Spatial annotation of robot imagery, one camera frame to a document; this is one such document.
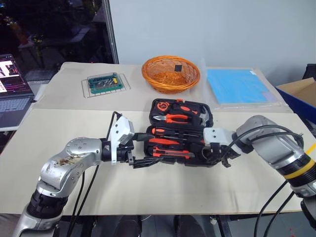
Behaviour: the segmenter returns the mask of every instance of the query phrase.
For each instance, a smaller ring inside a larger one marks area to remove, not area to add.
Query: laptop screen
[[[21,77],[13,56],[0,55],[0,98],[21,94],[32,94],[32,90]]]

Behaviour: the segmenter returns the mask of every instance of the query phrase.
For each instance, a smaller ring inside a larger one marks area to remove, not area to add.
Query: yellow tape
[[[315,164],[315,161],[313,161],[311,159],[306,165],[304,165],[299,170],[296,170],[295,172],[293,172],[291,174],[284,175],[284,178],[285,179],[293,179],[297,176],[300,176],[301,174],[304,174],[306,171],[308,171],[310,168],[312,168],[314,164]]]
[[[312,153],[312,151],[316,148],[316,143],[312,144],[312,146],[305,152],[306,154]]]

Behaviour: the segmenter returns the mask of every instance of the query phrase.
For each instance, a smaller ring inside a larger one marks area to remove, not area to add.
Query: black tool case
[[[157,120],[156,116],[167,116],[167,120]],[[205,147],[203,129],[213,126],[213,116],[208,105],[179,99],[155,99],[149,120],[151,126],[146,132],[155,135],[155,138],[144,142],[147,158],[159,157],[161,162],[178,162],[186,166],[214,165],[207,163],[202,155]]]

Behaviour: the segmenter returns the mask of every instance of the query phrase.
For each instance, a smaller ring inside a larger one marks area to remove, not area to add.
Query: wire rack
[[[82,85],[82,92],[83,92],[84,98],[91,98],[91,97],[96,97],[96,96],[100,96],[100,95],[108,95],[108,94],[113,94],[113,93],[118,93],[118,92],[130,90],[130,85],[129,85],[125,75],[123,73],[118,74],[118,75],[119,75],[121,82],[123,84],[123,87],[121,89],[105,91],[105,92],[96,93],[96,94],[91,93],[90,88],[89,88],[88,79],[82,80],[81,85]]]

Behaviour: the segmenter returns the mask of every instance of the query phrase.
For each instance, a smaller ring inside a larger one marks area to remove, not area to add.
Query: laptop
[[[13,56],[0,55],[0,128],[18,126],[33,99]]]

